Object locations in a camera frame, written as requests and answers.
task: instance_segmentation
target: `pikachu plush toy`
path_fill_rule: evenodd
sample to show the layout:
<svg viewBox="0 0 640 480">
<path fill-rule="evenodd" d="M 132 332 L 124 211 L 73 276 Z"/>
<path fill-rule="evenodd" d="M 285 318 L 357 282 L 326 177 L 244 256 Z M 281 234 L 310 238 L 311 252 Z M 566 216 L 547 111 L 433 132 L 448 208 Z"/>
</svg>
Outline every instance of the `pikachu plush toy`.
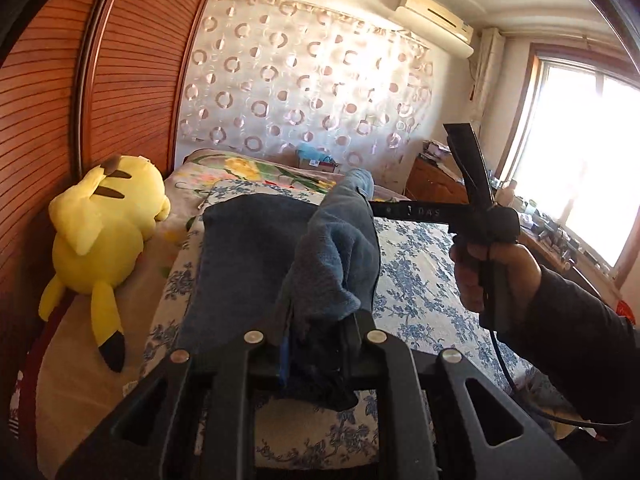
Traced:
<svg viewBox="0 0 640 480">
<path fill-rule="evenodd" d="M 144 240 L 169 210 L 162 176 L 142 156 L 110 158 L 49 204 L 56 273 L 38 312 L 46 321 L 66 288 L 90 294 L 95 341 L 115 372 L 124 366 L 125 345 L 113 289 L 130 275 Z"/>
</svg>

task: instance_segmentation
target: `bed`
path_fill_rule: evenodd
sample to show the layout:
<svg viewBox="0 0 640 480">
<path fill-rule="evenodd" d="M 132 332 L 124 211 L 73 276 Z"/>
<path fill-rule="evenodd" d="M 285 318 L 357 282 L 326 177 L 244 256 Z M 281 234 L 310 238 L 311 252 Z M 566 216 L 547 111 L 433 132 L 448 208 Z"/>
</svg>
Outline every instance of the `bed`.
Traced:
<svg viewBox="0 0 640 480">
<path fill-rule="evenodd" d="M 62 461 L 172 348 L 193 290 L 201 214 L 241 194 L 284 194 L 319 203 L 340 174 L 303 171 L 235 153 L 198 150 L 166 180 L 169 218 L 145 246 L 132 275 L 116 290 L 126 334 L 121 374 L 108 370 L 89 329 L 88 298 L 63 302 L 31 349 L 12 399 L 12 427 L 52 478 Z M 376 186 L 374 200 L 402 200 Z M 507 388 L 487 332 L 458 297 L 446 228 L 375 219 L 382 270 L 374 318 L 409 346 L 438 352 L 455 346 Z M 502 347 L 511 373 L 530 365 Z M 341 468 L 377 460 L 375 392 L 352 410 L 332 412 L 290 399 L 257 399 L 256 462 L 278 468 Z"/>
</svg>

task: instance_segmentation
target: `white wall-mounted air conditioner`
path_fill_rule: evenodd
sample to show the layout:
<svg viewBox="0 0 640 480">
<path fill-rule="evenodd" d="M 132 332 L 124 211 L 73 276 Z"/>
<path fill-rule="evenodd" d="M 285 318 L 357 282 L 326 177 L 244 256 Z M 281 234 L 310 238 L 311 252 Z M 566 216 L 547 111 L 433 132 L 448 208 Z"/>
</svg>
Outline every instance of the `white wall-mounted air conditioner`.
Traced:
<svg viewBox="0 0 640 480">
<path fill-rule="evenodd" d="M 473 28 L 433 0 L 400 0 L 394 18 L 454 56 L 467 58 L 474 52 L 469 45 Z"/>
</svg>

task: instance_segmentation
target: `blue floral fabric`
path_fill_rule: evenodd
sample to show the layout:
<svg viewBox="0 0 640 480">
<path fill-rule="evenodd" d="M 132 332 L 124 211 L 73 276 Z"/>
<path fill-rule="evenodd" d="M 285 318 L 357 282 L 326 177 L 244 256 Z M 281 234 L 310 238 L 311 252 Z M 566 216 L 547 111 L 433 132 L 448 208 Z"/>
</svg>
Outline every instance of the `blue floral fabric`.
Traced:
<svg viewBox="0 0 640 480">
<path fill-rule="evenodd" d="M 319 203 L 323 197 L 317 192 L 260 182 L 222 180 L 211 189 L 200 211 L 213 203 L 249 193 L 281 194 L 312 203 Z M 374 221 L 382 258 L 373 311 L 377 327 L 421 351 L 437 353 L 455 347 L 495 384 L 507 390 L 488 332 L 478 325 L 478 315 L 466 311 L 460 303 L 448 255 L 452 241 L 446 228 L 377 218 Z M 196 217 L 190 227 L 156 311 L 145 349 L 143 375 L 171 348 L 193 290 L 204 234 L 201 217 Z M 512 375 L 524 377 L 530 365 L 506 346 L 501 349 Z M 257 465 L 341 468 L 375 462 L 376 395 L 375 391 L 358 394 L 360 402 L 340 413 L 296 400 L 257 396 Z"/>
</svg>

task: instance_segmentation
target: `yellow plush toy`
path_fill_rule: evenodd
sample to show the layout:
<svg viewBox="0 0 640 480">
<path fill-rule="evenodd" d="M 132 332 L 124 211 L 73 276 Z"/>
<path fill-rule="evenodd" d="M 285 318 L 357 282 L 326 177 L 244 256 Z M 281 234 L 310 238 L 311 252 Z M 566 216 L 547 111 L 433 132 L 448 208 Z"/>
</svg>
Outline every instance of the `yellow plush toy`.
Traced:
<svg viewBox="0 0 640 480">
<path fill-rule="evenodd" d="M 56 274 L 42 293 L 38 313 L 46 321 L 67 287 L 90 294 L 95 341 L 115 372 L 124 366 L 125 346 L 113 289 L 130 275 L 144 240 L 170 207 L 162 175 L 142 156 L 110 158 L 49 204 L 57 231 Z"/>
</svg>

